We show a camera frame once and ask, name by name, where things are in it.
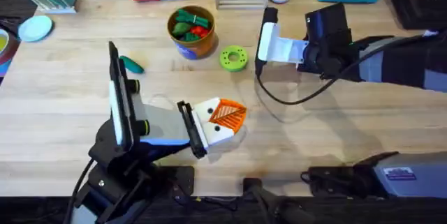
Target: wooden table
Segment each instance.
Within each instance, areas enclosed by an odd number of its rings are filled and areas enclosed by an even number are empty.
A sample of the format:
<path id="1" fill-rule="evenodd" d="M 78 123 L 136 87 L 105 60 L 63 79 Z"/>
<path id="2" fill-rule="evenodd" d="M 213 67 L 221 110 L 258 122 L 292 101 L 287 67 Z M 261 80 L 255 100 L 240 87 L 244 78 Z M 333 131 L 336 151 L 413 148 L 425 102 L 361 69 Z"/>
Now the wooden table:
<path id="1" fill-rule="evenodd" d="M 200 61 L 184 59 L 166 31 L 169 14 L 203 6 L 215 16 L 216 52 Z M 327 6 L 290 0 L 277 6 L 281 36 L 302 38 L 304 14 Z M 346 5 L 353 37 L 410 36 L 399 29 L 387 0 Z M 214 0 L 136 3 L 83 0 L 77 15 L 51 15 L 54 31 L 39 43 L 22 43 L 0 88 L 0 195 L 69 195 L 89 157 L 108 107 L 108 44 L 141 63 L 146 103 L 171 108 L 218 96 L 249 108 L 241 134 L 207 158 L 189 149 L 161 164 L 193 165 L 196 195 L 238 195 L 244 177 L 261 177 L 276 193 L 309 195 L 299 183 L 311 165 L 354 163 L 383 151 L 447 150 L 447 95 L 391 84 L 339 81 L 300 106 L 283 106 L 254 82 L 261 10 L 215 10 Z M 248 69 L 219 66 L 223 47 L 241 45 Z M 295 100 L 317 90 L 318 76 L 274 64 L 262 79 L 272 93 Z"/>

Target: black cable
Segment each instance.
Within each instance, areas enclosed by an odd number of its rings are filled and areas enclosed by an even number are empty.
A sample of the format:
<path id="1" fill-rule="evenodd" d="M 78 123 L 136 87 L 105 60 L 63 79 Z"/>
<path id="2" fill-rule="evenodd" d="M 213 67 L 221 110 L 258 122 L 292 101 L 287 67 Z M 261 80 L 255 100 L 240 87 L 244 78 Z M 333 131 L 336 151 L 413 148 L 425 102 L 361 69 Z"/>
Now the black cable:
<path id="1" fill-rule="evenodd" d="M 91 164 L 93 164 L 93 158 L 90 158 L 90 161 L 85 166 L 84 170 L 82 171 L 82 174 L 79 176 L 78 182 L 76 182 L 70 201 L 68 202 L 67 212 L 65 213 L 63 224 L 69 224 L 71 222 L 71 215 L 73 214 L 73 206 L 75 204 L 76 195 L 78 194 L 79 187 L 81 187 L 81 183 L 84 180 L 85 175 L 89 171 Z"/>
<path id="2" fill-rule="evenodd" d="M 261 209 L 261 212 L 264 217 L 265 224 L 271 224 L 271 221 L 270 221 L 271 218 L 270 218 L 269 212 L 267 210 L 267 207 L 265 207 L 265 203 L 264 203 L 263 199 L 260 197 L 260 195 L 256 191 L 251 190 L 250 192 L 255 197 L 256 201 L 258 202 L 259 208 Z"/>
<path id="3" fill-rule="evenodd" d="M 305 98 L 302 98 L 300 100 L 297 101 L 293 101 L 293 102 L 289 102 L 289 101 L 284 101 L 281 100 L 275 96 L 273 96 L 273 94 L 271 94 L 264 86 L 264 84 L 261 82 L 261 75 L 256 75 L 256 78 L 258 80 L 259 86 L 261 86 L 261 88 L 264 90 L 264 92 L 271 97 L 273 100 L 277 101 L 278 103 L 281 103 L 283 105 L 299 105 L 301 103 L 304 103 L 308 100 L 311 100 L 313 98 L 315 98 L 316 96 L 318 96 L 319 94 L 321 94 L 323 91 L 325 91 L 326 89 L 328 89 L 331 85 L 333 85 L 338 79 L 342 78 L 345 74 L 347 74 L 349 71 L 351 71 L 352 68 L 358 66 L 360 63 L 362 63 L 363 61 L 373 57 L 376 53 L 383 51 L 389 47 L 394 47 L 394 46 L 398 46 L 398 45 L 403 45 L 405 43 L 412 43 L 416 40 L 420 40 L 421 38 L 423 38 L 423 36 L 418 35 L 418 36 L 412 36 L 409 38 L 403 38 L 403 39 L 399 39 L 399 40 L 395 40 L 391 43 L 388 43 L 386 45 L 382 45 L 381 47 L 376 48 L 375 50 L 372 50 L 371 52 L 367 53 L 366 55 L 364 55 L 363 57 L 360 57 L 357 61 L 353 62 L 351 65 L 349 65 L 348 67 L 346 67 L 342 72 L 338 73 L 336 76 L 334 76 L 329 82 L 327 82 L 325 85 L 323 85 L 320 89 L 318 89 L 317 91 L 315 91 L 314 93 L 308 95 Z"/>

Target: green gear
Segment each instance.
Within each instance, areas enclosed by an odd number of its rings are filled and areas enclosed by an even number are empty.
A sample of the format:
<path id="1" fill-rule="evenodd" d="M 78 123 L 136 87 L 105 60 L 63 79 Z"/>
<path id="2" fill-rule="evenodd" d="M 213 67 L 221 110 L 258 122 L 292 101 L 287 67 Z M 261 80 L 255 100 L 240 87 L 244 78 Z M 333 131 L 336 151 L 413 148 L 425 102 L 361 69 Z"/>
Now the green gear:
<path id="1" fill-rule="evenodd" d="M 236 72 L 245 68 L 249 57 L 243 47 L 231 45 L 221 51 L 219 60 L 224 69 L 230 72 Z"/>

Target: black mat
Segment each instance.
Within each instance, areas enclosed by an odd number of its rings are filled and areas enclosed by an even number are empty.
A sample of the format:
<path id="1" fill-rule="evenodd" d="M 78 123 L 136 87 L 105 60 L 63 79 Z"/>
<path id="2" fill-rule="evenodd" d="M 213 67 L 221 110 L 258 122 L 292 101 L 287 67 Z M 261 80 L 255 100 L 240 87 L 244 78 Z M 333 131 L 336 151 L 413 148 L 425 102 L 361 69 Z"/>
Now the black mat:
<path id="1" fill-rule="evenodd" d="M 317 215 L 329 216 L 343 223 L 442 224 L 447 223 L 447 200 L 324 200 L 296 198 L 303 207 Z M 66 197 L 0 198 L 1 223 L 61 223 L 68 204 Z M 156 201 L 136 224 L 173 223 L 246 223 L 264 224 L 258 205 L 243 202 L 236 212 L 226 209 L 187 211 L 171 199 Z"/>

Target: sticker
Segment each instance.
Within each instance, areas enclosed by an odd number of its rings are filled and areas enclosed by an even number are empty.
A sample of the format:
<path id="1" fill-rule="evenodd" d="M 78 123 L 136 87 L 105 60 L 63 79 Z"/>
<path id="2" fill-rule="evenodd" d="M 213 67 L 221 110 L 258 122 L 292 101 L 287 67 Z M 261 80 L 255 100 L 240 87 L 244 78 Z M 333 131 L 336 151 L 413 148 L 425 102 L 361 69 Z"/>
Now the sticker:
<path id="1" fill-rule="evenodd" d="M 416 180 L 410 167 L 384 168 L 383 172 L 389 180 Z"/>
<path id="2" fill-rule="evenodd" d="M 177 46 L 177 49 L 179 50 L 180 54 L 183 55 L 183 57 L 186 57 L 187 59 L 192 59 L 192 60 L 197 59 L 197 54 L 194 51 L 192 51 L 192 50 L 188 49 L 187 47 L 180 45 L 178 43 L 175 43 L 175 46 Z"/>

